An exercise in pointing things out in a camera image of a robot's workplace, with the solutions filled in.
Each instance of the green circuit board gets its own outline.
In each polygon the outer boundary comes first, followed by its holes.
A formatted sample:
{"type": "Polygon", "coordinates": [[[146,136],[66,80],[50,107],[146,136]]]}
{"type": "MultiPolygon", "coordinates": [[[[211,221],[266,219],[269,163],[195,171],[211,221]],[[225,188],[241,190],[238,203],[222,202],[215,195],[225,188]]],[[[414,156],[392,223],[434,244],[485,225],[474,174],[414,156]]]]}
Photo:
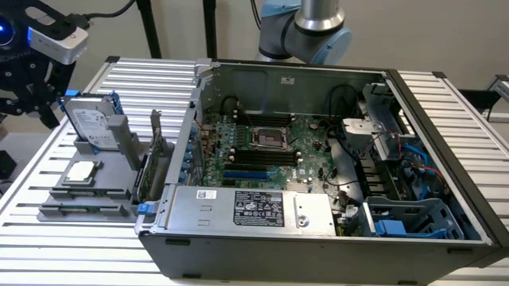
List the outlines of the green circuit board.
{"type": "MultiPolygon", "coordinates": [[[[318,175],[321,168],[325,175],[334,168],[331,153],[326,152],[325,147],[327,127],[321,126],[315,130],[310,128],[310,124],[318,125],[319,122],[321,119],[313,116],[297,115],[295,120],[286,127],[287,151],[302,153],[303,160],[297,166],[267,166],[269,180],[235,179],[235,186],[230,187],[281,190],[298,188],[307,192],[333,193],[333,186],[326,186],[323,189],[325,183],[318,175]]],[[[202,185],[225,187],[223,172],[225,165],[231,163],[229,160],[230,148],[235,146],[250,149],[253,131],[257,127],[237,125],[231,119],[222,117],[218,113],[207,114],[203,124],[210,132],[207,133],[207,146],[205,146],[206,167],[202,185]],[[245,135],[239,137],[241,129],[245,129],[242,132],[245,135]]]]}

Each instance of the cpu socket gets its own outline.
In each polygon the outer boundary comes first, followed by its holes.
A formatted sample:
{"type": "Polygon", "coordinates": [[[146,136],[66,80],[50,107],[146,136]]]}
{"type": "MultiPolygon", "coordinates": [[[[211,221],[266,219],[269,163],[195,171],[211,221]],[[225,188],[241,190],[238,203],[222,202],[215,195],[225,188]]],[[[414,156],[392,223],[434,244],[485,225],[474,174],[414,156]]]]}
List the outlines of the cpu socket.
{"type": "Polygon", "coordinates": [[[287,150],[286,128],[254,128],[250,146],[265,150],[287,150]]]}

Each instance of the blue connector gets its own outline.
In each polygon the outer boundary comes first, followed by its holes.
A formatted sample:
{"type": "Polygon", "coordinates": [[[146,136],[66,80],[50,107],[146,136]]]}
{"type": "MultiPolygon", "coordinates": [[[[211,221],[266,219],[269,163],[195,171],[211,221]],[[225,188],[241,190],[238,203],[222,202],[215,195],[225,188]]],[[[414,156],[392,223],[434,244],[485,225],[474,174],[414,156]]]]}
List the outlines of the blue connector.
{"type": "Polygon", "coordinates": [[[190,169],[190,163],[182,162],[180,171],[187,173],[187,170],[190,169]]]}
{"type": "Polygon", "coordinates": [[[191,152],[191,151],[192,151],[192,143],[187,143],[186,152],[191,152]]]}
{"type": "Polygon", "coordinates": [[[139,204],[138,206],[138,215],[150,216],[154,214],[154,205],[152,204],[139,204]]]}
{"type": "Polygon", "coordinates": [[[184,162],[191,162],[191,160],[192,160],[192,155],[190,154],[190,153],[186,153],[184,154],[184,162]]]}

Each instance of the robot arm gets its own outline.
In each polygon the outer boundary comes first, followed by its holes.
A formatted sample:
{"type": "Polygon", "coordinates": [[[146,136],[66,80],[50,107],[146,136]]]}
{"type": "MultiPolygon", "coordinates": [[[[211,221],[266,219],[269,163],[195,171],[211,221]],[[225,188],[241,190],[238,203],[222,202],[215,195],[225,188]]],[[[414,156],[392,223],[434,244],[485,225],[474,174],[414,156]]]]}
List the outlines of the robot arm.
{"type": "Polygon", "coordinates": [[[88,23],[76,19],[39,0],[0,2],[0,89],[17,97],[0,98],[0,112],[28,113],[48,128],[59,125],[52,109],[87,47],[88,23]]]}
{"type": "Polygon", "coordinates": [[[267,0],[258,60],[337,64],[351,41],[339,0],[267,0]]]}

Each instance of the sticker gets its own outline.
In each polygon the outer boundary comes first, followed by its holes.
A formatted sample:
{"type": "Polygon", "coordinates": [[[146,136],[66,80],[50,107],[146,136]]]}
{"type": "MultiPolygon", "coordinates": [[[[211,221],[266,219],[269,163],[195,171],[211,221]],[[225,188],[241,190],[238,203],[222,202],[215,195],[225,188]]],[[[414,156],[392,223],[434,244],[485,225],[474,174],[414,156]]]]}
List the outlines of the sticker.
{"type": "Polygon", "coordinates": [[[197,198],[215,199],[218,191],[214,189],[199,189],[197,192],[197,198]]]}
{"type": "Polygon", "coordinates": [[[76,124],[88,142],[98,148],[118,150],[114,133],[108,128],[107,118],[98,110],[75,109],[76,124]]]}
{"type": "Polygon", "coordinates": [[[233,222],[245,226],[285,227],[281,192],[235,191],[233,222]]]}
{"type": "Polygon", "coordinates": [[[295,78],[294,77],[282,77],[281,78],[281,84],[283,84],[283,85],[295,84],[295,78]]]}

